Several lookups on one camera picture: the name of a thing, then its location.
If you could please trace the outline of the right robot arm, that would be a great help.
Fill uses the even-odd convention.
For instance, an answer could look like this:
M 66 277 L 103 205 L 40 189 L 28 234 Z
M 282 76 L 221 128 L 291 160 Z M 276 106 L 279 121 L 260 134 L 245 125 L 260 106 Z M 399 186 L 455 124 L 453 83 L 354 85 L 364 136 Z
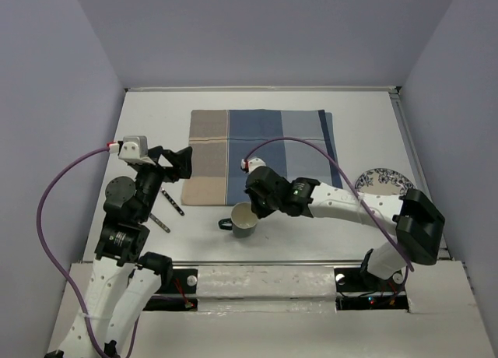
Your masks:
M 245 193 L 252 212 L 264 219 L 287 216 L 341 219 L 381 231 L 385 244 L 370 249 L 358 271 L 359 283 L 375 290 L 413 265 L 437 263 L 445 218 L 418 189 L 403 195 L 372 195 L 333 187 L 315 179 L 288 181 L 267 166 L 246 168 Z

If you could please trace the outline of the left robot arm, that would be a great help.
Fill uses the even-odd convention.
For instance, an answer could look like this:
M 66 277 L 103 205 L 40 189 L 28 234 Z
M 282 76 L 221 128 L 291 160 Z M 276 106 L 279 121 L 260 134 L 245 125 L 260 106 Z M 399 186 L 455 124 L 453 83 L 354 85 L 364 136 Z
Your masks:
M 49 357 L 119 357 L 126 339 L 136 335 L 143 308 L 156 292 L 167 290 L 172 283 L 171 258 L 142 250 L 149 236 L 145 223 L 162 185 L 191 177 L 193 149 L 188 146 L 174 152 L 161 146 L 149 148 L 146 138 L 127 137 L 79 157 L 65 170 L 100 153 L 117 155 L 136 176 L 116 177 L 106 187 L 105 217 L 85 292 L 44 239 L 42 212 L 47 193 L 37 208 L 40 244 L 79 302 L 67 335 Z

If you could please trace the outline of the blue floral plate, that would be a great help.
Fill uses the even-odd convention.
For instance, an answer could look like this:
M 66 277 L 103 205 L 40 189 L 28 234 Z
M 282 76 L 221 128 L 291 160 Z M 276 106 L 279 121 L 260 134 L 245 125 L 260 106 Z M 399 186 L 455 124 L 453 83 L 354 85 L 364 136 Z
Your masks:
M 388 168 L 364 171 L 355 182 L 358 192 L 372 195 L 405 195 L 415 185 L 403 174 Z

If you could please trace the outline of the blue and beige cloth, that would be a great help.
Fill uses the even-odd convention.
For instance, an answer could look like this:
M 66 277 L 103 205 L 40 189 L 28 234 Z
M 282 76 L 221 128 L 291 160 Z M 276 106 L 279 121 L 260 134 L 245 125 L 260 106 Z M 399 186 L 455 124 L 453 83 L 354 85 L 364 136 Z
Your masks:
M 335 160 L 333 116 L 324 110 L 195 110 L 189 145 L 192 175 L 183 185 L 181 202 L 189 206 L 232 206 L 246 202 L 245 156 L 258 157 L 277 174 L 342 186 Z

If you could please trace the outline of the green mug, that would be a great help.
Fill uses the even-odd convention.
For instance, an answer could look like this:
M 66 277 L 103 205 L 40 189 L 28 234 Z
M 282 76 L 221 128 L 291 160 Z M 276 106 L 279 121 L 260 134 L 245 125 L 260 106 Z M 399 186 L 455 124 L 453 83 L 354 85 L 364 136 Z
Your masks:
M 258 217 L 251 209 L 250 202 L 237 203 L 230 212 L 230 217 L 221 219 L 218 227 L 228 230 L 236 238 L 245 238 L 252 235 L 258 225 Z

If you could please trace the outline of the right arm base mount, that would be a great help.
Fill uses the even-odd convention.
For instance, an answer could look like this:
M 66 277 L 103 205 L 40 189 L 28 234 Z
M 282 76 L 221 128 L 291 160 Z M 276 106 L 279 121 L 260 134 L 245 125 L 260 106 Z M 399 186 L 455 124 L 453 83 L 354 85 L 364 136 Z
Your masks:
M 339 311 L 377 311 L 409 309 L 405 293 L 405 272 L 397 271 L 383 280 L 361 273 L 357 267 L 334 268 Z

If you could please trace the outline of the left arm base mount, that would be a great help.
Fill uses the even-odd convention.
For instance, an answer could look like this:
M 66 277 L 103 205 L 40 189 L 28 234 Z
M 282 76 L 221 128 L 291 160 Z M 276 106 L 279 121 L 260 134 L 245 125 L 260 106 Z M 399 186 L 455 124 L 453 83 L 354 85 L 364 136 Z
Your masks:
M 188 277 L 193 275 L 193 269 L 175 270 L 172 279 L 150 297 L 144 310 L 196 311 L 198 299 L 194 295 L 195 287 L 188 284 Z

